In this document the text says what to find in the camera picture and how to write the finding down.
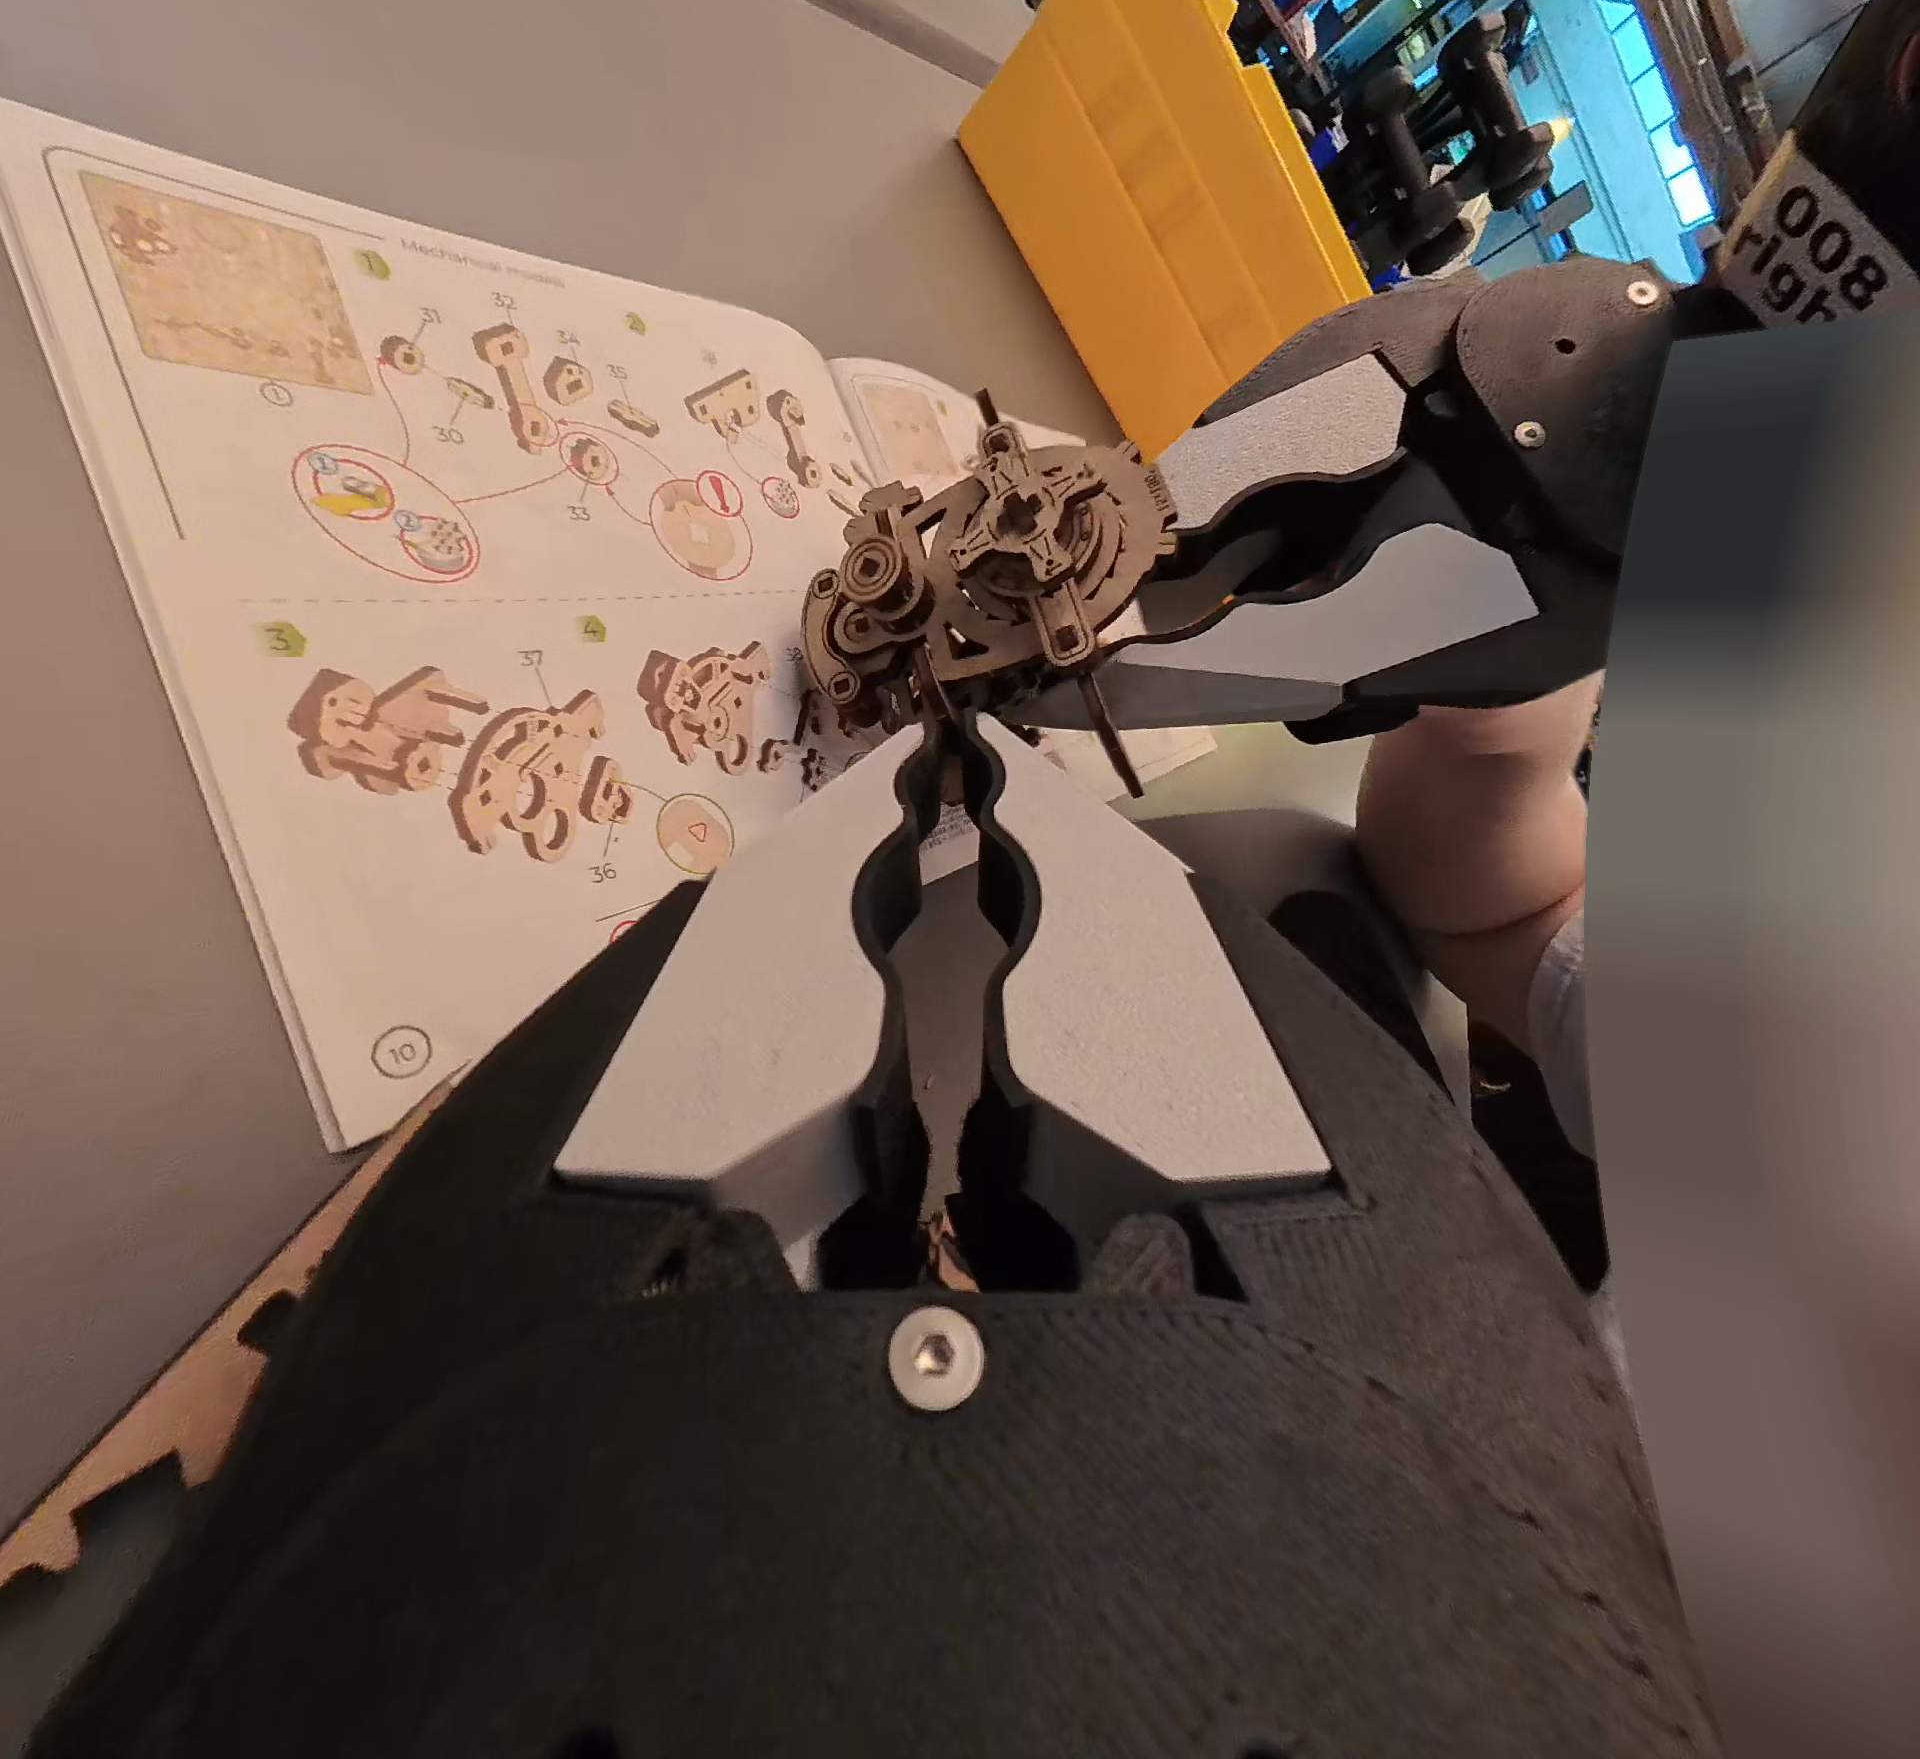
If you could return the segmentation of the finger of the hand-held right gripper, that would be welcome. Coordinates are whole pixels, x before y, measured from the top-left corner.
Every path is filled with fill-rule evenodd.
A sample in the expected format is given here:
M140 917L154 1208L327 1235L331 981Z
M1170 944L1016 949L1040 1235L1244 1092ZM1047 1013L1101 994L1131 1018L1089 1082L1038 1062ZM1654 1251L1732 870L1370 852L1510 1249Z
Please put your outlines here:
M1172 506L1156 558L1299 556L1327 512L1362 509L1353 482L1399 456L1406 407L1404 384L1362 354L1187 427L1154 464Z
M1309 597L1233 592L1278 555L1275 530L1176 523L1092 674L1111 724L1154 730L1317 719L1345 688L1539 616L1516 561L1448 525L1390 535Z

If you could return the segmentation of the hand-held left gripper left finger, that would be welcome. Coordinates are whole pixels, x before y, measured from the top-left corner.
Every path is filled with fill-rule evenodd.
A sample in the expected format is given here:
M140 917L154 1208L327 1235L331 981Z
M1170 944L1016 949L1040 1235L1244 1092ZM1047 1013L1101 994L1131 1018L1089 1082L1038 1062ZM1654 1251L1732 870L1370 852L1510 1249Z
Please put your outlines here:
M912 1261L929 1167L894 948L922 907L932 737L907 726L732 856L554 1159L567 1185Z

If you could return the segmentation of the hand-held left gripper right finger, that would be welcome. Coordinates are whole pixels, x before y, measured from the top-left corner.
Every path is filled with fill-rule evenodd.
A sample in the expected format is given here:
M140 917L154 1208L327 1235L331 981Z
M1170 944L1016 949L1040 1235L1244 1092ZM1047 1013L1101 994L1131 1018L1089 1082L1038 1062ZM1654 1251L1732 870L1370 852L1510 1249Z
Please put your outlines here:
M973 726L981 1167L1040 1208L1315 1190L1331 1157L1187 866L1005 724Z

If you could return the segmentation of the wooden mechanical model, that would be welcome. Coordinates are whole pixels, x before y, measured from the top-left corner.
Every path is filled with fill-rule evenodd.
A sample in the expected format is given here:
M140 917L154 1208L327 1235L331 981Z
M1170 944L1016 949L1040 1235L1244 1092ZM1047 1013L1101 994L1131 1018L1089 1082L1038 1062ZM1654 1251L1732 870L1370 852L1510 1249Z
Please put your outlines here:
M855 1016L806 1083L800 1142L822 1157L776 1208L776 1224L822 1228L812 1287L913 1287L926 1270L929 1148L889 951L922 905L920 841L943 805L946 754L976 746L961 715L1038 690L1042 667L1089 674L1101 628L1172 550L1172 514L1131 452L1033 450L1021 427L985 423L946 488L868 492L844 555L805 588L819 705L855 730L904 722L780 829L795 847L774 857L787 955L805 984L847 992Z

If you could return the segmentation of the person's right forearm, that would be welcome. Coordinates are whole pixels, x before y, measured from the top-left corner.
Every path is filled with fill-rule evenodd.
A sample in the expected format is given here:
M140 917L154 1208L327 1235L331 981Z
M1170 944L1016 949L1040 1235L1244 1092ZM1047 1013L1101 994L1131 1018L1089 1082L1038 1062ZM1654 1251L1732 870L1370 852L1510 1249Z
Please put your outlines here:
M1542 955L1583 905L1575 765L1601 686L1423 708L1371 740L1358 789L1358 860L1383 907L1471 1018L1519 1048Z

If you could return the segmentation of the laser-cut wooden parts sheet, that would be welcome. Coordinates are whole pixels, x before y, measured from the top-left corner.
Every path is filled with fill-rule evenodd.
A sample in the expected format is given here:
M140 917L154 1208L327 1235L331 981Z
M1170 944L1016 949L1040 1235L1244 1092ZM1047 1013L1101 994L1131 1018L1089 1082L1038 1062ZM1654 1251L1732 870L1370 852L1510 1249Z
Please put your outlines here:
M435 1083L11 1524L2 1542L4 1584L68 1573L83 1553L83 1513L157 1464L175 1464L187 1489L213 1477L267 1370L273 1325L308 1297L350 1219L462 1078L456 1069Z

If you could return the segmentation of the rack of black dumbbells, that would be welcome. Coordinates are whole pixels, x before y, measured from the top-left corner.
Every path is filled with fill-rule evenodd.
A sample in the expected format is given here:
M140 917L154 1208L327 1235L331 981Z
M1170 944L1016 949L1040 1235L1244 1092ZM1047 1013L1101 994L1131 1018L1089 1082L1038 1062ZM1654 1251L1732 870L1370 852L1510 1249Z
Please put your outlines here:
M1371 290L1465 266L1492 213L1549 186L1554 126L1523 110L1507 57L1520 22L1478 14L1428 82L1390 64L1345 100L1322 181Z

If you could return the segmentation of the yellow plastic bin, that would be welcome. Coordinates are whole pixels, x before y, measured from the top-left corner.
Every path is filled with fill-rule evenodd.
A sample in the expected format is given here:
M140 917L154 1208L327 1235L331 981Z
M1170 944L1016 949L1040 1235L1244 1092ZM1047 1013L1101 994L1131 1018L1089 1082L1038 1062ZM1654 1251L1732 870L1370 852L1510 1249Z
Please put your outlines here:
M955 140L1123 438L1157 458L1370 297L1235 0L1040 0Z

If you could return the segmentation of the illustrated instruction booklet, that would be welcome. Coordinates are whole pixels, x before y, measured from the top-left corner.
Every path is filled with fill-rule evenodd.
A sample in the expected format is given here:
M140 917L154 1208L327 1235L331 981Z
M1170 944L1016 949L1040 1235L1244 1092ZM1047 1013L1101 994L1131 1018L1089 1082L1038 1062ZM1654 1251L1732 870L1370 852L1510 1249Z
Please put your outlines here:
M868 748L808 581L901 364L4 102L4 241L332 1150Z

